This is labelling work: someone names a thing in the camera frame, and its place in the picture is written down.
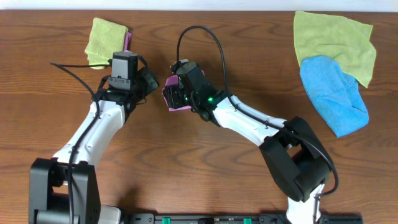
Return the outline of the purple microfiber cloth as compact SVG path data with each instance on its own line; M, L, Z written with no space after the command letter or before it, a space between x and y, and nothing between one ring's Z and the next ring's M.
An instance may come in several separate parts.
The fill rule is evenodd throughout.
M205 73L200 70L199 73L187 76L178 76L174 74L170 76L162 89L162 96L169 111L192 110L198 112L198 89L195 83L199 83L205 78Z

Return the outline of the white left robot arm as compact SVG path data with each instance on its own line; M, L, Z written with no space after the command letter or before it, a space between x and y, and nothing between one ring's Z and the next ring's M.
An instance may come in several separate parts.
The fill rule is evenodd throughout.
M116 52L111 74L91 95L90 110L72 138L50 159L37 158L30 167L29 223L128 223L118 207L100 200L96 168L113 136L137 105L159 86L156 76L138 63L143 56Z

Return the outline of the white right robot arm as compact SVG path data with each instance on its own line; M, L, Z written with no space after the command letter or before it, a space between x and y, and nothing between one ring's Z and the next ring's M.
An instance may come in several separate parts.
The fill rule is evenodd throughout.
M320 223L320 198L336 169L321 142L302 118L274 118L245 105L225 89L217 90L196 62L171 66L176 83L163 96L171 110L190 107L199 117L230 129L258 146L278 188L288 197L289 223Z

